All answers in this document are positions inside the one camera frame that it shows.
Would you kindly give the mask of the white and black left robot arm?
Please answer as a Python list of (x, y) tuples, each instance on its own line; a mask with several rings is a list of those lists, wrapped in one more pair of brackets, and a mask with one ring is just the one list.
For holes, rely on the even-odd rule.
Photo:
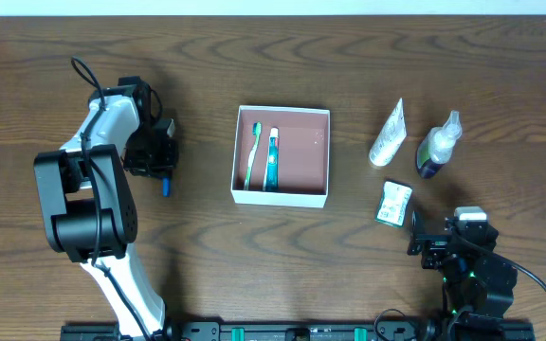
[(172, 191), (178, 161), (173, 119), (153, 116), (156, 91), (138, 76), (97, 90), (76, 134), (33, 163), (45, 233), (92, 276), (118, 318), (115, 327), (65, 327), (64, 340), (174, 340), (166, 303), (137, 255), (137, 208), (127, 177)]

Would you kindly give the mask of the teal toothpaste tube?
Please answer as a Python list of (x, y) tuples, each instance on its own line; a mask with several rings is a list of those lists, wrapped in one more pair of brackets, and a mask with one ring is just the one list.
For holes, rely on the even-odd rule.
[(266, 167), (264, 173), (263, 191), (278, 190), (278, 158), (279, 158), (279, 129), (272, 127), (268, 138)]

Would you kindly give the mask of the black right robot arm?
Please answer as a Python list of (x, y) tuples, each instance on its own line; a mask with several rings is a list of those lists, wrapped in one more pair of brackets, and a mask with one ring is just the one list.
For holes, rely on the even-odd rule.
[(478, 206), (460, 206), (445, 219), (442, 232), (430, 232), (413, 212), (407, 254), (421, 266), (443, 275), (446, 302), (454, 312), (463, 307), (483, 317), (502, 319), (514, 302), (517, 270), (492, 255), (499, 232)]

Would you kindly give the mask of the blue disposable razor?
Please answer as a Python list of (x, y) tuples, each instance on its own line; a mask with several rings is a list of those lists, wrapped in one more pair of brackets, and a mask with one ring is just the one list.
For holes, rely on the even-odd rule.
[(170, 177), (162, 179), (162, 194), (164, 197), (169, 197), (172, 192), (172, 182)]

